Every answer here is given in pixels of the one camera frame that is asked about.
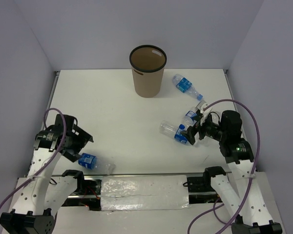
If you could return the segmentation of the clear bottle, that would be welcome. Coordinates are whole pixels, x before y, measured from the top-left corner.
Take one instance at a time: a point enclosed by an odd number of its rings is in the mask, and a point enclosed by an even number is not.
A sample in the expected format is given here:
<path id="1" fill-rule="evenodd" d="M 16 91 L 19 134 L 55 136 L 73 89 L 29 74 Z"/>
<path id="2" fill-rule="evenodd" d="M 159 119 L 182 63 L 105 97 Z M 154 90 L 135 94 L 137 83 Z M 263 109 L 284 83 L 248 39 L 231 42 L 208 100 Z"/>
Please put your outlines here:
<path id="1" fill-rule="evenodd" d="M 188 127 L 192 126 L 193 124 L 193 121 L 183 121 L 177 126 L 167 121 L 162 121 L 159 127 L 159 131 L 161 134 L 175 140 L 178 143 L 191 146 L 190 142 L 181 134 L 181 132 L 187 130 Z"/>

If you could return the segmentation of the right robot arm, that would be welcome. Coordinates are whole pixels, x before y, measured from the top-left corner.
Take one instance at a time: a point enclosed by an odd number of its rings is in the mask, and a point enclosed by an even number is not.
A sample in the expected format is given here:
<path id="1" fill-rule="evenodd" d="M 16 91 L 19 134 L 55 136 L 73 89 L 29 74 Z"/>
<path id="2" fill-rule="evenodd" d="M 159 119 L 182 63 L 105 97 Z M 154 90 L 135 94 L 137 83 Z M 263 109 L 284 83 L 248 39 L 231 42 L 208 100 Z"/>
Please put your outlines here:
<path id="1" fill-rule="evenodd" d="M 230 184 L 227 174 L 220 166 L 206 168 L 203 186 L 215 190 L 231 215 L 229 226 L 234 234 L 281 234 L 281 224 L 273 220 L 255 178 L 255 158 L 250 144 L 242 138 L 242 120 L 236 111 L 226 110 L 220 121 L 214 123 L 211 114 L 198 110 L 195 123 L 182 135 L 195 143 L 210 137 L 219 143 L 222 156 L 231 170 L 236 188 Z"/>

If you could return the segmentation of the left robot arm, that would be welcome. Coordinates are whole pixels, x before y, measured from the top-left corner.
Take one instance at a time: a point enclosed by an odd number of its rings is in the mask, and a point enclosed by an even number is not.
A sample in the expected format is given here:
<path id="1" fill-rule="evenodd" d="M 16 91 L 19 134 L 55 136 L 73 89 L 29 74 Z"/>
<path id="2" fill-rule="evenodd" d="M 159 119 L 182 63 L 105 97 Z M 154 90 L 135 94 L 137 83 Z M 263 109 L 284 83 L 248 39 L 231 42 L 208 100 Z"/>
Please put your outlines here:
<path id="1" fill-rule="evenodd" d="M 17 188 L 21 194 L 11 211 L 0 215 L 0 225 L 9 234 L 53 232 L 59 208 L 72 193 L 81 194 L 86 188 L 83 172 L 73 169 L 66 169 L 51 185 L 55 166 L 61 157 L 76 162 L 88 142 L 93 137 L 70 115 L 57 114 L 53 125 L 36 134 L 31 169 Z"/>

